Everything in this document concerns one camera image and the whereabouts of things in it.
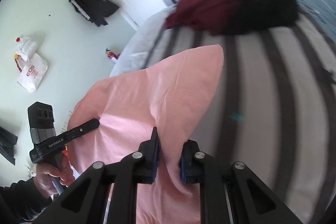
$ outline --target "white plastic bag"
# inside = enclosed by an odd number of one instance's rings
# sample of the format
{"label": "white plastic bag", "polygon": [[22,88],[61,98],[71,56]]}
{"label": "white plastic bag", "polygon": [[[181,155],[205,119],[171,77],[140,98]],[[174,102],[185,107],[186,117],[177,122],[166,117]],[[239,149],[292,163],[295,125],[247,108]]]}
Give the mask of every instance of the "white plastic bag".
{"label": "white plastic bag", "polygon": [[37,90],[41,80],[48,69],[48,64],[37,53],[25,64],[17,81],[19,85],[34,92]]}
{"label": "white plastic bag", "polygon": [[16,42],[18,43],[16,53],[21,56],[25,62],[28,62],[38,48],[37,43],[29,37],[18,37]]}

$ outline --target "mattress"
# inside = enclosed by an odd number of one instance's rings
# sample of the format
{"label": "mattress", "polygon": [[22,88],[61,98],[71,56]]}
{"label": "mattress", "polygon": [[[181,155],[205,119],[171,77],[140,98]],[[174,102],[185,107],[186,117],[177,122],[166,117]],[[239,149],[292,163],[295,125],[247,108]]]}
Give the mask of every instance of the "mattress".
{"label": "mattress", "polygon": [[191,138],[221,165],[243,161],[303,223],[317,223],[335,196],[333,40],[306,10],[290,28],[215,37],[188,27],[164,30],[173,10],[140,28],[111,76],[189,48],[221,45],[219,87]]}

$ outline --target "human hand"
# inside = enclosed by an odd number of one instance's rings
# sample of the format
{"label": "human hand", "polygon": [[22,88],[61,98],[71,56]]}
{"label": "human hand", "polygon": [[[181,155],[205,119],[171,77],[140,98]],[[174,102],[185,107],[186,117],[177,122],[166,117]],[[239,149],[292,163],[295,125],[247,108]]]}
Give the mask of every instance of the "human hand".
{"label": "human hand", "polygon": [[33,181],[37,190],[45,198],[49,198],[51,195],[57,194],[50,176],[60,178],[60,183],[66,187],[69,187],[70,184],[75,181],[74,172],[71,169],[70,163],[65,155],[63,155],[61,167],[62,171],[46,163],[40,163],[36,166],[36,176],[33,178]]}

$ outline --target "dark red garment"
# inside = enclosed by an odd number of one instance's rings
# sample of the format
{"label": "dark red garment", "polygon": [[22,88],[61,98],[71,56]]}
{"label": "dark red garment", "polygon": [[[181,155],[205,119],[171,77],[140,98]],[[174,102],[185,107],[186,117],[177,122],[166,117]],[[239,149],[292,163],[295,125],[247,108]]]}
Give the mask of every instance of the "dark red garment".
{"label": "dark red garment", "polygon": [[189,26],[194,30],[209,30],[211,34],[220,34],[243,1],[180,0],[175,13],[166,19],[165,27]]}

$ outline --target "metal screw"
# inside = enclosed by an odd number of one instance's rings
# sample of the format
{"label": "metal screw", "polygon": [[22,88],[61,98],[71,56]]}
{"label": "metal screw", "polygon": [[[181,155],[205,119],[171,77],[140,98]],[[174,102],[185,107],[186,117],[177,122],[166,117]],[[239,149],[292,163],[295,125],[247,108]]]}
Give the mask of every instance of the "metal screw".
{"label": "metal screw", "polygon": [[205,154],[203,152],[196,152],[195,157],[198,159],[203,159],[205,158]]}
{"label": "metal screw", "polygon": [[241,161],[236,161],[235,162],[235,167],[239,170],[243,170],[245,168],[245,164]]}
{"label": "metal screw", "polygon": [[93,168],[95,169],[100,169],[104,166],[104,164],[101,162],[101,161],[96,161],[94,164],[93,164]]}
{"label": "metal screw", "polygon": [[134,159],[141,159],[141,158],[142,158],[142,153],[141,153],[141,152],[134,152],[134,153],[132,154],[132,157],[133,157]]}

